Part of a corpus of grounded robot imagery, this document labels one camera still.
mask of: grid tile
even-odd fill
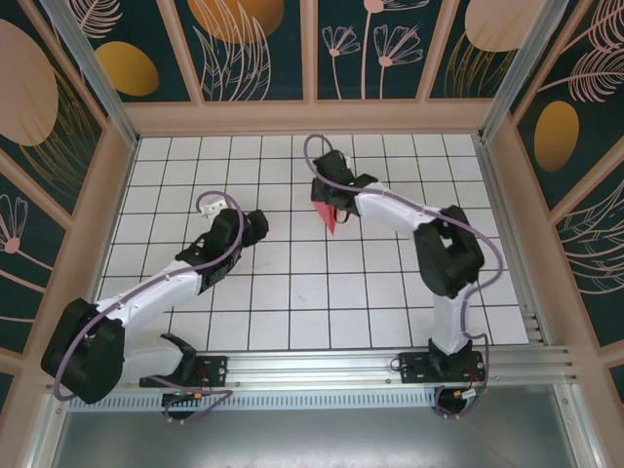
[[[157,274],[208,231],[209,222],[194,213],[195,200],[206,190],[225,188],[246,212],[265,211],[268,236],[244,249],[214,288],[178,304],[173,314],[165,311],[145,332],[157,335],[171,325],[197,349],[215,352],[426,345],[434,324],[433,296],[420,278],[413,240],[356,216],[331,235],[309,200],[312,174],[302,159],[304,139],[143,140],[101,296],[127,291],[141,276]],[[426,200],[440,208],[458,203],[471,224],[500,246],[469,137],[338,135],[330,140],[349,158],[355,152],[349,160],[355,174],[389,180],[393,191],[416,203]],[[317,157],[328,148],[313,140],[310,151]],[[495,263],[480,243],[484,283]],[[495,344],[527,342],[518,303],[505,271],[500,283],[471,297],[470,331],[491,329]]]

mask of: metal base plate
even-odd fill
[[[216,388],[225,386],[225,376],[227,374],[227,357],[225,356],[198,356],[195,360],[195,370],[191,377],[182,382],[175,378],[163,377],[171,383],[194,388]],[[164,388],[167,385],[158,383],[151,378],[142,378],[138,382],[142,388]]]
[[[469,383],[470,372],[480,380],[486,378],[483,356],[479,351],[466,353],[463,366],[440,375],[429,363],[429,352],[399,354],[399,368],[402,383]]]

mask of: yellow oval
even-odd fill
[[[156,66],[139,48],[127,42],[107,42],[96,50],[113,87],[130,96],[147,96],[158,89]]]
[[[195,20],[213,37],[231,44],[250,43],[253,37],[244,32],[239,3],[250,21],[257,20],[266,37],[280,27],[284,0],[188,0]]]
[[[546,106],[535,127],[535,159],[549,173],[561,169],[578,141],[578,116],[574,107],[556,100]]]
[[[518,49],[544,0],[471,0],[466,10],[466,37],[477,49]]]
[[[0,19],[0,134],[25,146],[43,142],[59,111],[46,54],[28,34]]]

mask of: dark green panel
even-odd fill
[[[622,44],[617,45],[618,42],[615,41],[613,44],[617,47],[605,46],[604,52],[601,52],[590,40],[591,34],[586,34],[587,31],[596,31],[592,29],[592,18],[598,5],[598,2],[594,2],[585,14],[568,43],[573,44],[561,53],[518,125],[518,131],[544,198],[551,209],[624,134],[621,123],[624,111],[624,86],[621,85],[624,49],[621,47]],[[610,39],[614,38],[612,27],[617,28],[620,35],[624,34],[624,24],[621,22],[615,21],[607,24],[609,27],[598,28],[598,30],[607,31]],[[600,61],[597,61],[595,65],[590,63],[587,67],[583,67],[584,61],[582,60],[585,58],[597,58]],[[577,66],[582,68],[574,72]],[[598,79],[604,81],[600,83],[574,79],[573,77],[579,73],[584,76],[600,75]],[[547,171],[544,169],[546,167],[544,161],[548,161],[548,156],[552,153],[536,155],[535,134],[540,117],[551,104],[567,109],[567,115],[576,115],[579,135],[571,155],[563,166],[557,170],[547,168],[549,169]],[[572,134],[572,128],[564,125],[566,121],[564,116],[560,117],[558,114],[556,117],[556,119],[550,119],[550,125],[546,125],[545,117],[540,124],[540,134],[545,140],[553,141],[552,147],[560,146],[562,136]],[[542,161],[541,165],[537,161],[538,157]]]
[[[624,339],[624,163],[557,230],[598,342]]]
[[[610,368],[609,372],[620,397],[620,402],[624,405],[624,364]]]
[[[365,43],[366,98],[415,98],[441,3],[394,1],[387,2],[382,12],[370,13],[361,0],[320,0],[318,98],[338,99],[336,81],[343,99],[362,98]],[[343,34],[349,27],[352,32]],[[332,59],[330,49],[341,54]],[[391,59],[392,65],[382,67],[380,57]]]
[[[2,414],[4,402],[7,401],[7,397],[9,396],[9,390],[11,390],[12,383],[12,375],[10,375],[9,373],[0,372],[0,415]]]
[[[36,146],[26,146],[0,135],[0,149],[71,214],[98,146],[101,127],[16,0],[3,2],[0,20],[18,27],[37,43],[54,69],[58,89],[57,120],[48,137]],[[10,63],[2,66],[12,70]],[[34,102],[33,109],[37,105],[46,104]],[[10,104],[0,102],[0,111],[11,112]]]
[[[514,102],[511,104],[511,109],[510,110],[511,110],[512,114],[514,114],[516,112],[516,109],[518,108],[518,106],[522,102],[523,98],[525,97],[525,94],[527,93],[528,87],[532,84],[533,78],[535,78],[535,75],[537,74],[539,69],[542,67],[542,64],[544,63],[544,60],[550,54],[550,51],[552,50],[553,45],[555,44],[555,42],[559,38],[559,35],[562,33],[562,29],[564,29],[564,27],[566,26],[567,20],[569,20],[569,16],[572,14],[574,9],[576,8],[576,5],[578,5],[578,0],[569,0],[568,1],[567,7],[565,7],[564,15],[562,16],[561,20],[559,21],[559,24],[557,25],[557,28],[555,29],[555,32],[553,33],[552,36],[550,36],[550,40],[546,44],[546,47],[544,47],[544,50],[542,51],[542,55],[539,56],[539,59],[535,63],[535,66],[533,67],[533,69],[529,73],[529,75],[526,78],[525,83],[523,84],[523,86],[520,88],[520,91],[518,92],[518,95],[514,99]]]
[[[0,217],[8,230],[0,231],[0,347],[21,353],[65,231],[3,175]]]
[[[205,100],[303,99],[299,0],[281,0],[284,4],[284,15],[277,29],[266,36],[264,47],[259,47],[262,41],[257,40],[250,46],[241,47],[239,44],[226,43],[213,37],[193,16],[189,1],[204,5],[208,9],[208,15],[212,15],[219,22],[224,22],[224,18],[229,17],[230,13],[233,18],[240,19],[240,14],[231,12],[228,8],[233,2],[175,0]],[[258,2],[260,8],[266,9],[279,10],[280,6],[280,0],[244,0],[240,3],[245,9],[252,2]],[[232,30],[231,37],[242,36],[240,29],[237,29],[238,32]]]

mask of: purple cable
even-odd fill
[[[217,196],[220,196],[220,197],[224,197],[229,203],[232,204],[232,206],[236,210],[236,212],[238,214],[239,226],[238,226],[238,232],[236,234],[236,239],[234,240],[234,244],[232,244],[232,246],[227,251],[225,251],[225,253],[223,255],[221,255],[219,258],[216,258],[216,259],[211,260],[211,261],[206,262],[206,263],[202,263],[201,265],[189,266],[187,268],[180,268],[179,270],[173,271],[173,272],[171,272],[169,274],[166,274],[166,275],[159,276],[159,277],[151,279],[150,281],[148,281],[144,285],[141,285],[139,288],[136,288],[134,291],[129,292],[128,294],[126,294],[124,297],[119,299],[114,304],[111,304],[109,307],[107,307],[102,312],[97,314],[91,321],[89,321],[89,323],[87,325],[85,325],[85,327],[83,329],[81,329],[78,332],[78,334],[76,334],[76,337],[74,338],[74,340],[71,342],[71,344],[67,348],[67,351],[65,352],[65,355],[62,357],[62,360],[60,361],[60,365],[58,366],[57,375],[55,376],[55,385],[54,385],[54,394],[55,394],[55,397],[57,397],[58,400],[60,400],[62,402],[68,402],[69,400],[72,400],[73,398],[75,398],[75,395],[62,395],[60,393],[60,381],[62,379],[62,375],[64,374],[65,370],[67,369],[67,364],[69,363],[69,358],[71,358],[71,355],[74,353],[74,351],[78,347],[78,344],[80,343],[82,338],[84,336],[86,336],[87,333],[99,321],[101,321],[104,317],[106,317],[108,314],[110,314],[117,307],[121,307],[124,303],[128,302],[133,297],[136,297],[137,295],[139,295],[141,293],[144,293],[149,288],[151,288],[151,287],[153,287],[155,285],[158,285],[159,283],[162,283],[163,281],[169,281],[171,278],[174,278],[174,277],[179,276],[179,275],[183,275],[184,273],[189,273],[191,271],[197,271],[197,270],[203,270],[204,268],[210,268],[211,266],[214,266],[214,265],[217,265],[218,263],[221,263],[222,261],[224,261],[226,258],[228,258],[234,252],[234,250],[239,246],[239,244],[241,244],[241,241],[243,240],[243,229],[245,227],[244,226],[245,219],[243,217],[243,210],[241,209],[241,206],[230,195],[228,195],[228,194],[226,194],[224,192],[220,192],[218,190],[209,190],[209,191],[206,191],[206,192],[202,193],[199,197],[197,197],[197,202],[195,203],[195,209],[197,210],[197,212],[200,212],[200,202],[202,201],[202,199],[204,199],[205,197],[207,197],[209,195],[217,195]],[[185,392],[201,393],[202,395],[224,395],[223,398],[220,398],[219,400],[217,400],[210,407],[208,407],[207,409],[204,409],[201,412],[197,413],[198,414],[197,417],[193,417],[191,420],[198,419],[199,417],[207,414],[215,406],[219,405],[225,399],[229,398],[232,395],[232,393],[233,393],[231,390],[210,390],[209,391],[209,390],[196,389],[196,388],[191,388],[191,387],[183,387],[181,385],[176,385],[176,384],[173,384],[171,382],[168,382],[167,380],[165,380],[165,379],[163,379],[163,378],[161,378],[161,377],[159,377],[157,375],[152,375],[152,376],[150,376],[148,378],[151,378],[152,380],[156,380],[159,383],[162,383],[162,384],[167,385],[169,387],[176,388],[178,390],[182,390],[182,391],[185,391]],[[167,410],[165,411],[165,413],[166,413],[166,415],[168,417],[169,417],[169,411],[168,411],[169,407],[170,406],[167,406]]]
[[[316,170],[316,168],[314,167],[314,164],[312,163],[312,158],[310,157],[310,155],[308,154],[308,145],[310,143],[310,140],[312,138],[320,138],[323,142],[325,142],[328,147],[330,148],[330,150],[333,150],[333,146],[332,143],[327,139],[326,136],[323,135],[319,135],[319,134],[315,134],[315,135],[310,135],[308,138],[305,139],[305,141],[303,142],[303,157],[305,158],[305,162],[308,165],[308,168],[310,168],[310,171],[312,171],[312,173],[314,174],[314,177],[316,177],[318,180],[320,180],[322,183],[329,185],[331,187],[334,188],[338,188],[340,190],[345,190],[347,192],[354,192],[354,193],[369,193],[371,195],[380,195],[382,197],[388,197],[392,200],[395,200],[397,202],[403,203],[404,205],[417,210],[425,215],[429,215],[432,217],[435,217],[437,219],[440,219],[444,222],[447,222],[449,224],[454,224],[455,226],[461,227],[462,229],[474,234],[476,237],[478,237],[479,239],[481,239],[482,241],[484,241],[484,243],[494,252],[494,255],[496,256],[496,261],[498,263],[498,269],[496,270],[496,274],[490,278],[489,280],[485,281],[483,283],[482,286],[477,286],[473,289],[471,289],[467,294],[466,297],[464,297],[463,302],[461,303],[461,330],[464,333],[465,336],[467,336],[470,339],[473,340],[477,340],[477,339],[481,339],[483,338],[485,340],[486,343],[486,358],[485,358],[485,369],[486,369],[486,376],[484,378],[484,387],[488,385],[488,376],[489,376],[489,341],[488,341],[488,335],[486,333],[481,333],[481,334],[477,334],[477,335],[472,335],[470,334],[467,330],[466,330],[466,315],[467,315],[467,311],[468,311],[468,305],[469,305],[469,299],[470,297],[476,293],[479,290],[482,290],[484,288],[487,288],[488,286],[490,286],[491,284],[495,283],[502,275],[503,273],[503,257],[501,255],[501,253],[498,251],[498,248],[496,247],[496,245],[490,240],[488,239],[488,237],[483,234],[482,232],[478,231],[477,229],[475,229],[474,227],[472,227],[469,224],[466,224],[465,222],[461,222],[458,221],[457,219],[453,219],[452,217],[448,217],[445,216],[443,214],[440,214],[438,212],[433,212],[431,210],[427,210],[426,207],[418,205],[417,203],[413,202],[412,200],[408,200],[406,198],[403,198],[400,195],[397,195],[396,193],[387,191],[387,190],[378,190],[378,189],[374,189],[374,188],[357,188],[357,187],[351,187],[348,185],[342,185],[340,183],[336,183],[332,180],[329,180],[328,178],[322,176],[319,174],[319,172]],[[434,410],[437,414],[439,414],[440,416],[449,416],[449,415],[454,415],[456,418],[459,417],[458,414],[453,414],[450,411],[442,408],[439,404],[439,400],[440,400],[440,394],[442,393],[442,391],[445,389],[445,386],[442,385],[440,387],[438,387],[436,389],[436,393],[434,396]],[[473,402],[473,404],[470,406],[470,408],[466,409],[462,415],[466,415],[468,413],[470,413],[476,406],[477,400],[475,400],[475,402]]]

